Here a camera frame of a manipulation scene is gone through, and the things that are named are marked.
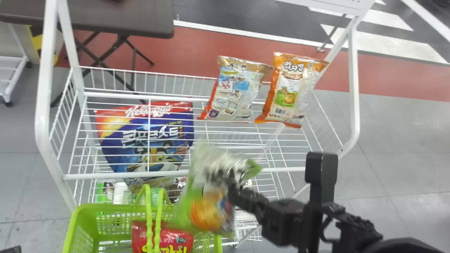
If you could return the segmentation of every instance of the gray table top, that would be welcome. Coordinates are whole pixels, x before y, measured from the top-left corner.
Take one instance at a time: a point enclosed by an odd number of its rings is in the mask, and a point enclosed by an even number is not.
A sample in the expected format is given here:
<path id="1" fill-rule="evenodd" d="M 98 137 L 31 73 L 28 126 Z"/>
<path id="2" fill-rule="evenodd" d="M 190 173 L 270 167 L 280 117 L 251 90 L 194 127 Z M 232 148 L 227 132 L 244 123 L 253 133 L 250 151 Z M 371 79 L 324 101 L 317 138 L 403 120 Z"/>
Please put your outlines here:
<path id="1" fill-rule="evenodd" d="M 73 29 L 170 39 L 170 0 L 67 0 Z M 0 21 L 42 25 L 45 0 L 0 0 Z"/>

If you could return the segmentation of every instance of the yellow black hazard stripe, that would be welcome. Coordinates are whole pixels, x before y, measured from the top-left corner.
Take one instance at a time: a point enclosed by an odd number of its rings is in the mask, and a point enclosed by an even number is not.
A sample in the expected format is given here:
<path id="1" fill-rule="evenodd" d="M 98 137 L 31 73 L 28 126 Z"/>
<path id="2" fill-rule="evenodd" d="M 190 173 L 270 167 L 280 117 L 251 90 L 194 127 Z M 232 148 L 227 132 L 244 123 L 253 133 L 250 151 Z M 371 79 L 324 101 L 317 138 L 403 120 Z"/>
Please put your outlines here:
<path id="1" fill-rule="evenodd" d="M 39 59 L 41 58 L 41 49 L 42 49 L 42 26 L 28 26 L 28 30 L 30 32 L 31 42 L 33 44 L 33 48 L 36 50 Z M 58 61 L 58 54 L 54 52 L 53 55 L 53 64 L 56 64 Z"/>

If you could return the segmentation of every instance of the red floor stripe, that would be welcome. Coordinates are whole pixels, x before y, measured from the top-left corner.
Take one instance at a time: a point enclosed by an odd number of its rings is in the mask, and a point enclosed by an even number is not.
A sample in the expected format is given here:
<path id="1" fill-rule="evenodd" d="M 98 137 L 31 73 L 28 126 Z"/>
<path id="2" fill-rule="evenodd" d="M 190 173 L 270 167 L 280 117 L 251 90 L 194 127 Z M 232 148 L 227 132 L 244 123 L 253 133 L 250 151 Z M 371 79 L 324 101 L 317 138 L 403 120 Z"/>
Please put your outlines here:
<path id="1" fill-rule="evenodd" d="M 76 31 L 75 36 L 84 40 L 90 32 Z M 96 55 L 101 55 L 116 39 L 116 35 L 103 33 L 89 45 Z M 272 63 L 273 52 L 285 52 L 323 59 L 315 47 L 270 41 L 233 34 L 210 32 L 186 27 L 176 27 L 175 36 L 169 40 L 131 37 L 130 41 L 156 63 L 149 66 L 141 57 L 136 58 L 140 71 L 166 72 L 185 75 L 216 77 L 217 56 L 226 55 L 241 59 Z M 111 68 L 131 69 L 131 49 L 122 45 L 105 63 Z M 68 67 L 65 51 L 57 66 Z M 348 91 L 348 53 L 340 52 L 317 89 Z M 416 99 L 450 101 L 450 67 L 418 63 L 408 60 L 359 54 L 360 92 Z M 85 54 L 80 64 L 93 61 Z"/>

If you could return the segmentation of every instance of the white floor marking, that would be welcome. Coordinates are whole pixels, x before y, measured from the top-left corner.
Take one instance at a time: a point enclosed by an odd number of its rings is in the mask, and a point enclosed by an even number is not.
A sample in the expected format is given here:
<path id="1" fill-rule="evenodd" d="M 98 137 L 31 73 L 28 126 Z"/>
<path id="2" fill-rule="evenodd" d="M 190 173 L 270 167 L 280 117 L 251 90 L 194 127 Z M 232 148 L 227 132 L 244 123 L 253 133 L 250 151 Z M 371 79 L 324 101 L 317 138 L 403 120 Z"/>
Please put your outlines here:
<path id="1" fill-rule="evenodd" d="M 311 11 L 325 13 L 329 15 L 334 16 L 342 16 L 342 13 L 329 11 L 329 10 L 323 10 L 323 9 L 317 9 L 309 7 Z M 353 18 L 353 15 L 347 15 L 347 18 Z M 379 10 L 373 10 L 370 9 L 367 14 L 364 16 L 363 20 L 364 22 L 377 24 L 377 25 L 383 25 L 383 26 L 389 26 L 394 28 L 399 28 L 403 30 L 413 31 L 413 29 L 403 21 L 398 15 L 387 13 Z"/>
<path id="2" fill-rule="evenodd" d="M 323 24 L 321 26 L 327 34 L 333 29 L 333 26 Z M 331 36 L 331 41 L 335 43 L 343 32 L 344 28 L 338 28 L 333 36 Z M 358 50 L 362 51 L 448 64 L 440 54 L 426 43 L 402 40 L 367 32 L 357 32 L 356 42 Z"/>
<path id="3" fill-rule="evenodd" d="M 419 15 L 425 22 L 430 24 L 438 33 L 450 42 L 450 28 L 437 19 L 433 14 L 428 12 L 415 0 L 402 0 L 408 7 L 410 7 L 417 15 Z"/>
<path id="4" fill-rule="evenodd" d="M 215 26 L 185 22 L 185 21 L 180 21 L 180 20 L 174 20 L 173 24 L 176 26 L 179 26 L 179 27 L 189 27 L 189 28 L 195 28 L 195 29 L 212 31 L 212 32 L 230 33 L 230 34 L 235 34 L 235 35 L 254 37 L 254 38 L 266 39 L 266 40 L 271 40 L 271 41 L 281 41 L 281 42 L 288 42 L 288 43 L 302 44 L 302 45 L 311 45 L 311 46 L 322 45 L 321 42 L 316 42 L 316 41 L 307 41 L 307 40 L 294 39 L 294 38 L 289 38 L 289 37 L 275 36 L 275 35 L 270 35 L 270 34 L 265 34 L 265 33 L 248 32 L 248 31 L 236 30 L 236 29 L 224 28 L 224 27 L 215 27 Z M 327 44 L 325 46 L 325 48 L 332 48 L 332 47 L 333 47 L 333 45 L 331 45 L 331 44 Z"/>

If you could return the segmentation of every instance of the white shelf rack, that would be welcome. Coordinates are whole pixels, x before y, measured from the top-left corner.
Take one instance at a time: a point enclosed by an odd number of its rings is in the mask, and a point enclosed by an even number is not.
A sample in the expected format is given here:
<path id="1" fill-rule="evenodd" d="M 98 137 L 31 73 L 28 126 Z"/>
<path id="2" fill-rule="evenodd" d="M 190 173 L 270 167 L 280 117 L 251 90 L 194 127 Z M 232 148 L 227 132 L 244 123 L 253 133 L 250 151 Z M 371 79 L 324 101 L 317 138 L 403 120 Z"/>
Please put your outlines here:
<path id="1" fill-rule="evenodd" d="M 99 144 L 95 111 L 139 105 L 140 100 L 150 105 L 156 100 L 192 102 L 194 144 L 203 139 L 228 152 L 238 152 L 255 159 L 263 166 L 263 171 L 251 179 L 251 187 L 266 197 L 271 199 L 298 197 L 308 187 L 303 180 L 308 151 L 333 152 L 342 157 L 358 139 L 360 116 L 355 31 L 373 2 L 374 0 L 296 1 L 296 4 L 355 15 L 342 38 L 325 58 L 326 61 L 332 62 L 344 42 L 349 41 L 351 135 L 343 144 L 314 91 L 308 97 L 308 110 L 302 129 L 287 128 L 282 123 L 254 124 L 253 120 L 261 113 L 267 97 L 269 90 L 267 83 L 261 86 L 261 91 L 253 103 L 250 118 L 241 122 L 202 121 L 196 118 L 211 95 L 215 82 L 213 77 L 80 66 L 67 0 L 47 0 L 36 103 L 36 142 L 68 207 L 74 210 L 81 203 L 95 202 L 98 181 L 120 180 L 124 177 L 187 175 L 191 164 L 191 152 L 195 152 L 194 147 L 189 149 L 179 171 L 124 173 L 112 171 Z M 49 90 L 53 85 L 52 61 L 58 17 L 71 69 L 61 102 L 55 112 L 49 108 Z M 90 68 L 91 72 L 83 78 L 81 72 L 87 68 Z M 128 91 L 122 84 L 116 82 L 111 73 L 121 76 L 135 91 Z M 70 157 L 64 156 L 66 152 L 70 152 Z M 224 245 L 239 246 L 246 239 L 261 239 L 254 216 L 245 212 L 238 212 L 235 228 L 236 240 L 224 240 Z"/>
<path id="2" fill-rule="evenodd" d="M 4 104 L 9 107 L 12 106 L 11 93 L 19 80 L 23 68 L 28 62 L 28 57 L 23 50 L 16 31 L 11 24 L 8 24 L 8 26 L 22 53 L 22 57 L 0 56 L 0 95 L 3 96 Z"/>

